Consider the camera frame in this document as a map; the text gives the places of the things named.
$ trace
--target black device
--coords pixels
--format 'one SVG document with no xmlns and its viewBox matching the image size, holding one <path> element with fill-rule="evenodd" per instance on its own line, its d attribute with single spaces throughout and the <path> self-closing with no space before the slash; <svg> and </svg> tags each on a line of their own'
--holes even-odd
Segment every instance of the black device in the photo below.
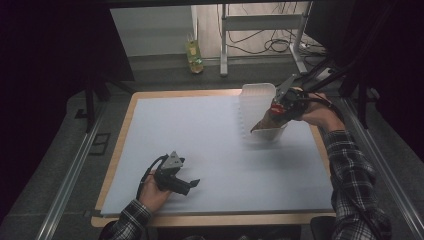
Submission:
<svg viewBox="0 0 424 240">
<path fill-rule="evenodd" d="M 194 188 L 199 184 L 200 179 L 193 180 L 188 183 L 176 177 L 176 174 L 180 171 L 185 159 L 178 157 L 177 153 L 173 151 L 171 155 L 166 154 L 156 159 L 146 170 L 141 178 L 140 185 L 137 190 L 137 199 L 140 197 L 141 190 L 143 189 L 147 176 L 159 161 L 161 161 L 161 163 L 153 174 L 159 190 L 170 190 L 175 193 L 187 195 L 191 188 Z"/>
</svg>

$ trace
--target white surface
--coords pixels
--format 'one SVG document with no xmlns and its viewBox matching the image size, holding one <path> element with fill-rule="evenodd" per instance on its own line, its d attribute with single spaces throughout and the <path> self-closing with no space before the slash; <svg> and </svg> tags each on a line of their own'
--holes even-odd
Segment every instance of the white surface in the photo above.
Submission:
<svg viewBox="0 0 424 240">
<path fill-rule="evenodd" d="M 331 209 L 331 185 L 308 124 L 291 121 L 279 141 L 246 141 L 238 96 L 138 100 L 102 214 L 118 214 L 159 156 L 186 159 L 177 177 L 200 178 L 172 194 L 162 214 Z"/>
<path fill-rule="evenodd" d="M 128 57 L 184 54 L 193 33 L 191 6 L 111 9 Z"/>
</svg>

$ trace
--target gray floor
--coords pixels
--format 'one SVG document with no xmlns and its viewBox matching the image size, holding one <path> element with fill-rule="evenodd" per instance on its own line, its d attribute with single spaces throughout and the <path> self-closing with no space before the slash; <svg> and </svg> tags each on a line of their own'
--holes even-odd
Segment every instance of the gray floor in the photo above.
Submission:
<svg viewBox="0 0 424 240">
<path fill-rule="evenodd" d="M 219 77 L 216 60 L 206 61 L 205 71 L 200 75 L 191 74 L 185 61 L 184 56 L 131 59 L 136 81 L 127 84 L 138 91 L 226 89 L 240 88 L 245 83 L 279 84 L 290 74 L 297 72 L 290 57 L 232 59 L 227 78 Z M 334 83 L 322 90 L 333 96 L 331 100 L 337 106 L 342 106 L 340 98 L 335 95 L 337 86 L 338 83 Z M 130 94 L 114 85 L 108 84 L 108 88 L 112 93 L 110 101 L 96 102 L 96 106 L 106 106 L 97 134 L 110 134 L 109 144 L 104 154 L 101 154 L 101 147 L 90 148 L 91 154 L 85 158 L 57 228 L 53 228 L 54 231 L 50 235 L 51 239 L 97 239 L 101 230 L 91 226 L 90 218 L 97 214 L 94 206 L 131 98 Z M 1 225 L 0 239 L 36 238 L 64 176 L 86 136 L 85 119 L 75 118 L 78 109 L 84 108 L 83 93 L 69 99 L 62 127 L 36 173 Z M 369 131 L 395 178 L 422 217 L 424 191 L 420 183 L 424 180 L 424 164 L 381 118 L 373 103 L 367 105 L 367 116 Z M 367 152 L 366 143 L 360 141 L 361 137 L 349 119 L 347 126 L 357 136 L 365 153 L 371 155 Z M 381 177 L 377 180 L 377 189 L 381 206 L 392 220 L 392 239 L 415 239 L 399 210 L 398 203 Z M 312 239 L 308 225 L 302 226 L 301 239 Z"/>
</svg>

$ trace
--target white desk leg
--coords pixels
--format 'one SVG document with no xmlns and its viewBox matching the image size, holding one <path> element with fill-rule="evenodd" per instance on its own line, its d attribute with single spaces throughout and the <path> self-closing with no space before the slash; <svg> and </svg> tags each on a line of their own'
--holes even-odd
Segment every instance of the white desk leg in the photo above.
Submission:
<svg viewBox="0 0 424 240">
<path fill-rule="evenodd" d="M 294 42 L 292 44 L 290 44 L 290 51 L 293 55 L 294 61 L 297 65 L 297 68 L 299 69 L 300 74 L 308 73 L 308 70 L 306 69 L 306 66 L 303 63 L 303 59 L 300 56 L 299 45 L 300 45 L 300 41 L 302 39 L 303 32 L 305 31 L 306 22 L 308 20 L 309 10 L 311 9 L 311 5 L 312 5 L 312 2 L 308 2 L 308 5 L 306 6 L 305 11 L 302 13 L 302 19 L 300 20 L 299 28 L 297 30 L 296 39 L 294 40 Z"/>
<path fill-rule="evenodd" d="M 225 4 L 222 4 L 221 14 L 221 77 L 228 75 L 228 57 L 227 57 L 227 28 L 226 28 Z"/>
</svg>

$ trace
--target table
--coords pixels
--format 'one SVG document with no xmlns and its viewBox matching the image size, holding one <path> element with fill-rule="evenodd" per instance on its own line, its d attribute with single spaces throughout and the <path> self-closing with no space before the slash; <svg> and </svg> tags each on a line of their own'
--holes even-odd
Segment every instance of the table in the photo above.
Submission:
<svg viewBox="0 0 424 240">
<path fill-rule="evenodd" d="M 239 95 L 241 89 L 228 90 L 196 90 L 196 91 L 166 91 L 166 92 L 137 92 L 132 96 L 121 132 L 119 134 L 114 153 L 96 204 L 95 209 L 101 210 L 106 195 L 111 186 L 116 167 L 123 151 L 128 129 L 134 114 L 138 99 L 143 98 L 171 98 L 171 97 L 194 97 L 194 96 L 233 96 Z M 323 164 L 330 176 L 329 162 L 321 135 L 315 126 L 311 126 L 314 140 L 319 149 Z M 334 216 L 334 212 L 323 213 L 284 213 L 284 214 L 243 214 L 243 215 L 207 215 L 207 216 L 158 216 L 149 223 L 154 227 L 183 227 L 183 226 L 242 226 L 242 225 L 281 225 L 281 224 L 309 224 L 310 219 L 316 216 Z M 103 227 L 116 218 L 92 217 L 91 223 L 94 227 Z"/>
</svg>

